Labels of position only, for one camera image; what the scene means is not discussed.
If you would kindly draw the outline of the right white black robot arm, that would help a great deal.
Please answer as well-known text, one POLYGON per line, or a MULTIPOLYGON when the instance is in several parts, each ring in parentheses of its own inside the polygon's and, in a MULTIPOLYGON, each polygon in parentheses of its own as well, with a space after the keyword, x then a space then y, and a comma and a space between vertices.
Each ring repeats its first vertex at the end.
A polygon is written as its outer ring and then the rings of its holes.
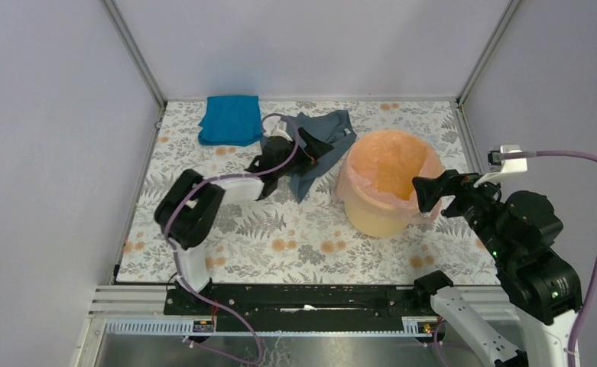
POLYGON ((412 183, 423 213, 452 197, 442 215, 463 218, 488 250, 518 316, 524 346, 496 332, 441 271, 414 282, 415 310, 441 317, 485 366, 577 365, 569 341, 582 309, 581 285, 574 268, 552 250, 563 224, 550 201, 526 190, 501 201, 498 185, 455 170, 436 178, 415 177, 412 183))

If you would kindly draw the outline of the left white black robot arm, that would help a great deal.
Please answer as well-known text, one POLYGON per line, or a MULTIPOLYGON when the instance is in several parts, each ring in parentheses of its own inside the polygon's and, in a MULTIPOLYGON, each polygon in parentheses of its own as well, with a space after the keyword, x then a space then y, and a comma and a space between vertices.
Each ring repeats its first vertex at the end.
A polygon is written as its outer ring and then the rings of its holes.
POLYGON ((154 221, 172 249, 177 282, 185 290, 181 302, 189 312, 204 313, 211 304, 211 294, 205 289, 211 277, 203 242, 219 208, 267 198, 282 177, 307 175, 333 149, 304 128, 292 135, 275 128, 244 172, 205 178, 186 169, 177 178, 155 210, 154 221))

